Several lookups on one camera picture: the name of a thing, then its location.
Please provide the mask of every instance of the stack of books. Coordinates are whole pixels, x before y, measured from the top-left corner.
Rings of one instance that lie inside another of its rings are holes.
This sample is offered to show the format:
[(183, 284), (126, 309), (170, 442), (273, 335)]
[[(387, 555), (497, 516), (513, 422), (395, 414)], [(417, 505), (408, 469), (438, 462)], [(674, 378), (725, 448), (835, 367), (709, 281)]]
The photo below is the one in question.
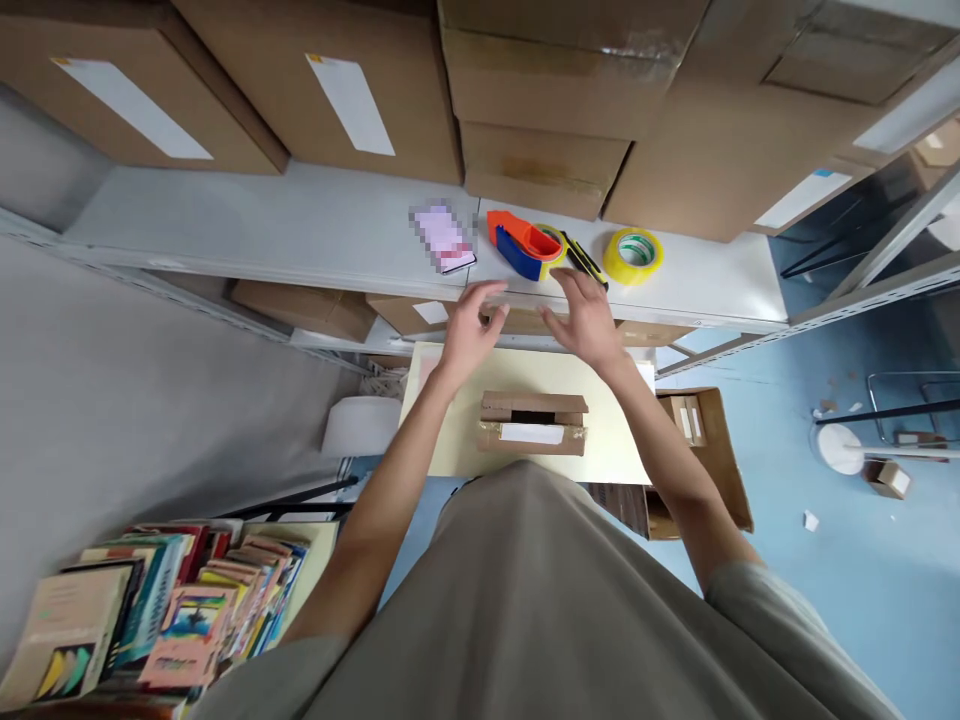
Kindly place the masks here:
[(282, 637), (337, 523), (134, 525), (41, 580), (0, 712), (177, 720)]

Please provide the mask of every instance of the gray shirt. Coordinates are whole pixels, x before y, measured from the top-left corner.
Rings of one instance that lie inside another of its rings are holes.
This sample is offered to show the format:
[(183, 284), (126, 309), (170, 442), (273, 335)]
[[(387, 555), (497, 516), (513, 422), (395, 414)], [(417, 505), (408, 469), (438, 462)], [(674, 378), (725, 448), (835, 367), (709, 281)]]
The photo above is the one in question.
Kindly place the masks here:
[(523, 461), (453, 496), (353, 644), (268, 652), (193, 717), (901, 716), (769, 570), (722, 567), (701, 599), (582, 488)]

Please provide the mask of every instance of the packing tape roll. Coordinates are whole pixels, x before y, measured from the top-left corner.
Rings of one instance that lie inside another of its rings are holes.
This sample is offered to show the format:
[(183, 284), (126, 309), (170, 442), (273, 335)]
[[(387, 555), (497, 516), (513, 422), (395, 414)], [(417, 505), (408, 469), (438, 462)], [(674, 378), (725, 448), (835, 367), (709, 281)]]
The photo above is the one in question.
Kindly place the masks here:
[(603, 253), (603, 269), (622, 285), (640, 285), (663, 264), (663, 247), (653, 233), (624, 228)]

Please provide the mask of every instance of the person's right hand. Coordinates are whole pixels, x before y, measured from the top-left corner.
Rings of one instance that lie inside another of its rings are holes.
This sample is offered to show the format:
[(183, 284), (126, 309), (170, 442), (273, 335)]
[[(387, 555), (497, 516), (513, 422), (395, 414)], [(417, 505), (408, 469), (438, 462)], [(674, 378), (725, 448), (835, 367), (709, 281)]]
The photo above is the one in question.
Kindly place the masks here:
[(554, 268), (550, 274), (567, 296), (570, 317), (563, 322), (550, 308), (540, 307), (543, 321), (558, 343), (602, 375), (602, 370), (626, 356), (603, 286), (586, 273), (568, 268)]

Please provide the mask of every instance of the person's left hand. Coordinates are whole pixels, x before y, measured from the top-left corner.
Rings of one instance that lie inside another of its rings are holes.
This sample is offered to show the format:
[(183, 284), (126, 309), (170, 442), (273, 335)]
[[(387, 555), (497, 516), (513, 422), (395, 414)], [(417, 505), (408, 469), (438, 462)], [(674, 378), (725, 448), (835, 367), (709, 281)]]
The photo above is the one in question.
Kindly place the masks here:
[(486, 326), (480, 322), (480, 308), (487, 298), (506, 289), (506, 282), (490, 280), (468, 285), (460, 296), (457, 309), (447, 322), (447, 340), (440, 364), (434, 370), (453, 389), (459, 389), (467, 381), (497, 344), (510, 306), (498, 307)]

